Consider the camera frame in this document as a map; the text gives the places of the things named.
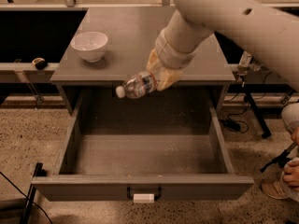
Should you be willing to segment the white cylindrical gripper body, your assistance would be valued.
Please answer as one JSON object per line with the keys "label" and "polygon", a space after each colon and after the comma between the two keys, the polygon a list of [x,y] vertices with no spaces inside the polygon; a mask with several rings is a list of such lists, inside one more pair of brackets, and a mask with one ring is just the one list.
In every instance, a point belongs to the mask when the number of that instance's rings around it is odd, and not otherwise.
{"label": "white cylindrical gripper body", "polygon": [[197,49],[189,53],[175,50],[167,41],[165,31],[166,29],[163,29],[155,41],[155,51],[162,66],[169,69],[185,68],[194,58]]}

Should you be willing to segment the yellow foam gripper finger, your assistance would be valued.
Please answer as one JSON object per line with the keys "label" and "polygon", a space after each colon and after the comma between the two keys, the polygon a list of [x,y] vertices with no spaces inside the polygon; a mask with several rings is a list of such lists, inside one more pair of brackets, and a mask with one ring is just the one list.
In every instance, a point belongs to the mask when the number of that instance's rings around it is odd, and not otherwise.
{"label": "yellow foam gripper finger", "polygon": [[163,91],[168,89],[172,84],[179,80],[181,74],[182,71],[180,69],[174,70],[165,67],[159,67],[155,73],[157,80],[157,90]]}
{"label": "yellow foam gripper finger", "polygon": [[149,54],[149,60],[147,63],[147,69],[151,72],[158,71],[162,67],[160,59],[156,53],[156,50],[153,49]]}

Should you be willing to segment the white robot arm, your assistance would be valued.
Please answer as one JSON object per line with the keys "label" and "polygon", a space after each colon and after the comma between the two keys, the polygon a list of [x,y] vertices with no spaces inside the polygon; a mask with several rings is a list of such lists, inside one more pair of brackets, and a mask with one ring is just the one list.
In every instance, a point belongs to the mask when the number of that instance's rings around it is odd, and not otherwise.
{"label": "white robot arm", "polygon": [[253,0],[174,0],[175,13],[160,32],[147,69],[159,91],[179,80],[198,46],[212,33],[233,40],[299,91],[299,19]]}

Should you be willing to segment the person's hand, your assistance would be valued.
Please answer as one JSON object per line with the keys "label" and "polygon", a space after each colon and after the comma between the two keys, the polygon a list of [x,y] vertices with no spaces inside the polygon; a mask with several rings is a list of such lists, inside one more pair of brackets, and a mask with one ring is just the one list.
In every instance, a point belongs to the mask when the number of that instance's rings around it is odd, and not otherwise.
{"label": "person's hand", "polygon": [[299,160],[289,161],[283,168],[283,181],[292,189],[299,190]]}

